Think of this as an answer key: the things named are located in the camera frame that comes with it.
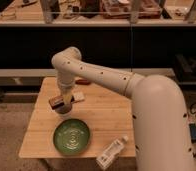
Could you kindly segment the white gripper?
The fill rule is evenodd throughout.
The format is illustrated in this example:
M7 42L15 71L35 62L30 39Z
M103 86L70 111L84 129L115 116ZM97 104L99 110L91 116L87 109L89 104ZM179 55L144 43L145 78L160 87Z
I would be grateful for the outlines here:
M73 94L71 90L62 91L60 95L52 97L48 100L50 107L53 110L62 107L63 109L71 109L73 102Z

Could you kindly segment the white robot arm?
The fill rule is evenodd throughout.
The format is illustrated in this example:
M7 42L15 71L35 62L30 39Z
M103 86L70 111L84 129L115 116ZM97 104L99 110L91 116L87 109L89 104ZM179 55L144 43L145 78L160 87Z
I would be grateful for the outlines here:
M76 47L51 63L62 94L79 76L131 100L138 171L195 171L186 102L175 81L86 63Z

